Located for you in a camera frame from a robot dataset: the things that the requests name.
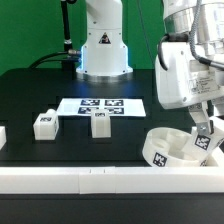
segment black and white pattern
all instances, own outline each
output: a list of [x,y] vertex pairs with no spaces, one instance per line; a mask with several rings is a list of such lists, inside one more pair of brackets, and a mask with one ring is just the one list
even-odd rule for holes
[[105,106],[124,106],[124,100],[105,100]]
[[166,165],[167,158],[159,153],[155,154],[153,163],[159,167],[164,167]]
[[99,106],[100,105],[100,100],[82,100],[81,101],[81,106]]
[[91,114],[92,109],[99,109],[99,107],[80,107],[78,114]]
[[109,114],[124,114],[124,108],[122,107],[107,107],[105,109],[109,111]]
[[50,122],[51,120],[52,120],[51,117],[42,117],[42,118],[40,119],[40,122]]
[[200,166],[206,166],[207,160],[204,160]]
[[195,145],[198,146],[201,149],[204,149],[207,151],[211,139],[206,136],[198,135],[195,141]]
[[105,113],[95,113],[95,117],[106,117]]

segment black cable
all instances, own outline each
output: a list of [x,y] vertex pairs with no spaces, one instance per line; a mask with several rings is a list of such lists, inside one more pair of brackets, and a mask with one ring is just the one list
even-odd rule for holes
[[61,1],[62,19],[64,25],[64,50],[68,51],[72,49],[72,40],[70,37],[69,19],[68,19],[68,7],[66,1]]
[[159,63],[161,65],[161,67],[167,71],[168,68],[164,62],[164,57],[163,57],[163,49],[162,49],[162,45],[163,45],[163,42],[165,41],[168,41],[169,40],[169,35],[168,34],[165,34],[162,39],[160,40],[159,44],[158,44],[158,58],[159,58]]
[[46,62],[68,62],[68,63],[75,63],[75,62],[79,62],[79,58],[73,58],[73,59],[50,59],[50,60],[43,60],[38,62],[37,64],[35,64],[35,66],[30,67],[30,68],[36,68],[37,66],[39,66],[40,64],[46,63]]
[[43,56],[41,58],[39,58],[38,60],[36,60],[35,62],[33,62],[29,68],[35,68],[37,65],[39,65],[39,63],[41,61],[44,61],[45,59],[48,59],[48,58],[52,58],[52,57],[55,57],[55,56],[59,56],[59,55],[67,55],[68,52],[66,51],[62,51],[62,52],[56,52],[56,53],[52,53],[52,54],[48,54],[46,56]]
[[149,40],[148,40],[147,34],[146,34],[145,24],[144,24],[144,21],[143,21],[143,15],[142,15],[142,9],[141,9],[140,0],[136,0],[136,2],[137,2],[137,5],[138,5],[139,17],[140,17],[140,21],[141,21],[141,25],[142,25],[142,30],[143,30],[143,34],[144,34],[144,38],[145,38],[145,42],[146,42],[146,47],[147,47],[147,50],[148,50],[149,57],[151,59],[153,68],[155,68],[154,59],[153,59],[153,56],[152,56],[152,52],[151,52],[151,49],[150,49]]

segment white block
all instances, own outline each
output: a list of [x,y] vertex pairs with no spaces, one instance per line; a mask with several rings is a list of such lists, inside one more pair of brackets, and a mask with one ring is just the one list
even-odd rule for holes
[[0,126],[0,150],[6,143],[5,127]]
[[36,140],[54,140],[59,129],[56,111],[50,109],[45,114],[39,114],[33,128]]
[[80,194],[115,193],[115,167],[90,168],[79,174]]
[[91,129],[93,138],[110,138],[111,124],[108,110],[91,111]]

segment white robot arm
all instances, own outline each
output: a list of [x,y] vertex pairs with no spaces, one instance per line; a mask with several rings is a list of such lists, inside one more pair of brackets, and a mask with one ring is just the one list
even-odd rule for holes
[[85,0],[87,41],[82,47],[79,78],[94,82],[116,82],[130,78],[128,48],[122,40],[121,0]]
[[159,48],[161,52],[156,59],[159,101],[165,109],[189,107],[198,133],[211,134],[207,101],[212,100],[216,116],[224,115],[224,0],[163,2],[170,39],[175,39],[175,35],[177,39],[181,35],[189,39],[164,42]]
[[[224,0],[163,0],[167,34],[158,45],[156,82],[164,109],[188,107],[190,136],[157,128],[143,156],[152,166],[203,166],[224,139]],[[214,105],[207,114],[207,101]]]

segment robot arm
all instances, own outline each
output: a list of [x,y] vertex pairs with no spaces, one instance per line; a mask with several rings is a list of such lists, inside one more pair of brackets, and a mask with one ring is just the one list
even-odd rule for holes
[[163,38],[171,42],[160,44],[156,60],[159,101],[165,109],[188,107],[200,135],[213,133],[207,101],[224,115],[223,6],[224,0],[164,0],[172,35]]
[[224,0],[163,2],[167,34],[155,68],[159,102],[164,109],[188,107],[196,127],[190,136],[150,131],[143,156],[152,166],[203,166],[224,140],[224,121],[207,113],[211,100],[214,115],[224,115]]

